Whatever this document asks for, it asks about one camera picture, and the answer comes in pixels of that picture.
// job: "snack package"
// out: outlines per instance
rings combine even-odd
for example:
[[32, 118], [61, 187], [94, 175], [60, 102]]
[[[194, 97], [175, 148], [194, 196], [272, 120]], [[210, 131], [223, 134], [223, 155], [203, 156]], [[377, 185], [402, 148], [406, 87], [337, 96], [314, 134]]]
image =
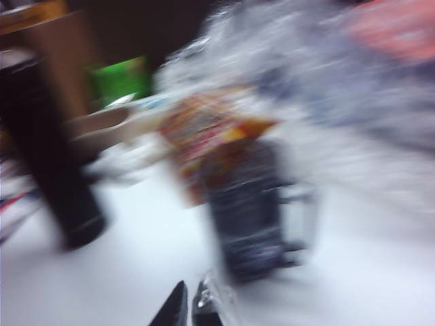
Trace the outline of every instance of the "snack package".
[[186, 182], [195, 204], [205, 201], [201, 186], [201, 159], [217, 146], [234, 143], [244, 146], [262, 135], [277, 120], [234, 112], [224, 96], [193, 94], [171, 111], [160, 125], [161, 134], [175, 148], [180, 177]]

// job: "white table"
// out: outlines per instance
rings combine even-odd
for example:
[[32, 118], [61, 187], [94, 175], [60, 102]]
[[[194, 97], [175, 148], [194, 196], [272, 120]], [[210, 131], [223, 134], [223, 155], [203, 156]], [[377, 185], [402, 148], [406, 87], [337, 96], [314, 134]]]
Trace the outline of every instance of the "white table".
[[[207, 208], [185, 207], [166, 162], [97, 192], [113, 221], [88, 246], [62, 252], [40, 210], [1, 247], [2, 326], [144, 326], [219, 264]], [[332, 186], [320, 219], [309, 264], [235, 288], [244, 325], [435, 325], [433, 225]]]

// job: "black cylindrical container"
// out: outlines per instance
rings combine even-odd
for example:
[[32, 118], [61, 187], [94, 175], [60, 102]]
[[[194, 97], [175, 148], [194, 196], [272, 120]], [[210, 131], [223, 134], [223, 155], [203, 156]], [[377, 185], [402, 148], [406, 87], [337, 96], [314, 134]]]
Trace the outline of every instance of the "black cylindrical container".
[[80, 173], [38, 57], [0, 52], [0, 117], [44, 194], [70, 247], [93, 241], [105, 220]]

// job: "clear plastic wrap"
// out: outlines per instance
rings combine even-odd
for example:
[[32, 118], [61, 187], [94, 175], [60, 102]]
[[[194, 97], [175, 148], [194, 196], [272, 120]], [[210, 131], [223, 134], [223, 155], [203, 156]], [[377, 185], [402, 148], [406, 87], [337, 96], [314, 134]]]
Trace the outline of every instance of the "clear plastic wrap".
[[[239, 104], [289, 120], [292, 147], [306, 145], [294, 155], [303, 168], [432, 214], [435, 181], [426, 173], [435, 151], [434, 12], [434, 0], [237, 2], [169, 58], [157, 85], [251, 84], [255, 94]], [[358, 24], [367, 17], [377, 30]], [[377, 31], [395, 43], [373, 41]]]

